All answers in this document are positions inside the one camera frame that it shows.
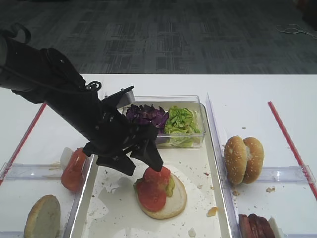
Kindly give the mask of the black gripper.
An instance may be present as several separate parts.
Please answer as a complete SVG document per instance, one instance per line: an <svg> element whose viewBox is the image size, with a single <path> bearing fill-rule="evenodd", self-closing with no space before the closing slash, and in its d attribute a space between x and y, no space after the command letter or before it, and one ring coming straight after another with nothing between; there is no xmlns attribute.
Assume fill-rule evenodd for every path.
<svg viewBox="0 0 317 238"><path fill-rule="evenodd" d="M89 99L83 106L85 122L83 135L89 140L83 152L98 155L96 164L117 170L128 176L135 171L135 164L126 155L138 159L156 172L163 167L163 160L155 144L158 130L152 124L135 124L117 108L103 106L102 100Z"/></svg>

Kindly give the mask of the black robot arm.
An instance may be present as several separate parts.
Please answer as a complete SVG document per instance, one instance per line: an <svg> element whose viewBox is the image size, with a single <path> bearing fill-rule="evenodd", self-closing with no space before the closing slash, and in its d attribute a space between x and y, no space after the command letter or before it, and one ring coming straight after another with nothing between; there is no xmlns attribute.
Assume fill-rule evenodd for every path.
<svg viewBox="0 0 317 238"><path fill-rule="evenodd" d="M126 175L138 159L159 172L163 166L152 124L131 123L119 108L133 102L132 87L100 99L97 81L86 83L56 49L34 49L8 37L0 39L0 85L24 99L46 103L87 139L83 151L97 164Z"/></svg>

